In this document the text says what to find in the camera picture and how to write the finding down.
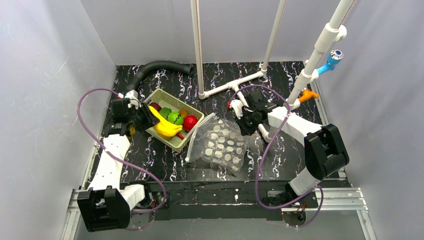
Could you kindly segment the purple fake sweet potato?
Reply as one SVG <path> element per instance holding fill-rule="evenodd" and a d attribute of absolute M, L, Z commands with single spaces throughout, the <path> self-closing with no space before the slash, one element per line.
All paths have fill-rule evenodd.
<path fill-rule="evenodd" d="M 149 106 L 153 107 L 157 112 L 160 112 L 162 110 L 162 107 L 156 102 L 151 102 Z"/>

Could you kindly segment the yellow fake banana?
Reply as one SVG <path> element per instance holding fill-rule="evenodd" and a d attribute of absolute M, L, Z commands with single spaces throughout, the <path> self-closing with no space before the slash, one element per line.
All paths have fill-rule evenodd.
<path fill-rule="evenodd" d="M 160 113 L 152 106 L 148 106 L 150 112 L 159 120 L 153 128 L 158 133 L 165 137 L 172 138 L 183 130 L 182 125 L 176 125 L 167 121 Z"/>

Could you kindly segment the green fake watermelon ball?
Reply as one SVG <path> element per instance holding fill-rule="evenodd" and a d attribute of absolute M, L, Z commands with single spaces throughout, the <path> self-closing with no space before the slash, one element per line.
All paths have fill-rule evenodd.
<path fill-rule="evenodd" d="M 167 121 L 174 125 L 181 126 L 184 123 L 184 118 L 179 112 L 171 112 L 167 117 Z"/>

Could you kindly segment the pale green plastic basket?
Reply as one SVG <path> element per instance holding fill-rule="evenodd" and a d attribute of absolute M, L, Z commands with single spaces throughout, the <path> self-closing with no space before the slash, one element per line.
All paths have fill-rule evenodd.
<path fill-rule="evenodd" d="M 188 144 L 195 127 L 205 115 L 162 89 L 153 91 L 144 101 L 159 123 L 146 130 L 174 152 Z"/>

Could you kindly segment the red fake chili pepper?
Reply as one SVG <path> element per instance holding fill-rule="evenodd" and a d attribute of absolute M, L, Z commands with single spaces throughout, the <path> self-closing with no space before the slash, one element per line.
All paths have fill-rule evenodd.
<path fill-rule="evenodd" d="M 180 132 L 178 132 L 177 134 L 176 134 L 180 139 L 182 139 L 182 140 L 184 140 L 185 139 L 185 137 L 180 133 Z"/>

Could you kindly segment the orange fake fruit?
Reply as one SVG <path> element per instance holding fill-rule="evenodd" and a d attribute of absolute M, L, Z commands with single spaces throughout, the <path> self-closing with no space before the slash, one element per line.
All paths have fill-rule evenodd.
<path fill-rule="evenodd" d="M 183 119 L 185 119 L 189 115 L 186 109 L 180 109 L 178 113 L 182 116 Z"/>

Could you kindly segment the clear polka dot zip bag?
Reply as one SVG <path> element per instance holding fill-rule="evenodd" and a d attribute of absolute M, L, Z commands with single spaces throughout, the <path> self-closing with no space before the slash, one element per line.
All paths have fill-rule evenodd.
<path fill-rule="evenodd" d="M 242 170 L 247 150 L 248 137 L 241 134 L 240 127 L 211 113 L 190 131 L 185 161 L 203 160 L 237 175 Z"/>

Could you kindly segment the red fake apple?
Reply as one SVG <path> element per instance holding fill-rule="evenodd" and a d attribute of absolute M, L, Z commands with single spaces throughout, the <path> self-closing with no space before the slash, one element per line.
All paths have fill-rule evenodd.
<path fill-rule="evenodd" d="M 184 120 L 182 127 L 186 133 L 191 131 L 194 126 L 198 123 L 198 119 L 194 115 L 187 115 Z"/>

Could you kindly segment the green fake vegetable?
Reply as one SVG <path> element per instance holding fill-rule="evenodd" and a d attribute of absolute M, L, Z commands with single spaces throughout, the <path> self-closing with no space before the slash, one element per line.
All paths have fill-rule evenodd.
<path fill-rule="evenodd" d="M 165 119 L 165 120 L 167 120 L 168 119 L 168 115 L 170 114 L 170 113 L 172 113 L 173 111 L 172 111 L 172 109 L 171 108 L 168 108 L 168 107 L 163 107 L 160 111 L 159 111 L 159 114 Z"/>

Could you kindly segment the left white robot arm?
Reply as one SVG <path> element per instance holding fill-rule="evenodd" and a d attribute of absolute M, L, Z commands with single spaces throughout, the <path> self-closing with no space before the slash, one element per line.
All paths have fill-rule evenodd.
<path fill-rule="evenodd" d="M 152 200 L 141 182 L 121 183 L 121 172 L 134 134 L 157 122 L 148 106 L 135 97 L 112 101 L 112 120 L 104 128 L 103 150 L 95 175 L 88 189 L 77 196 L 89 232 L 127 228 L 132 210 Z"/>

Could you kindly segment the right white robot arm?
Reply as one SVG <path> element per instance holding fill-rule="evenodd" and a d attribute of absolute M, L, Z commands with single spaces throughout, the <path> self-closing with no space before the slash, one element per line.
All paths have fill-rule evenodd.
<path fill-rule="evenodd" d="M 292 113 L 286 100 L 268 101 L 260 91 L 245 98 L 247 105 L 231 99 L 227 104 L 236 115 L 242 135 L 252 135 L 260 124 L 282 131 L 304 147 L 304 169 L 285 186 L 283 196 L 287 201 L 304 196 L 322 180 L 350 162 L 339 129 L 333 125 L 320 125 Z"/>

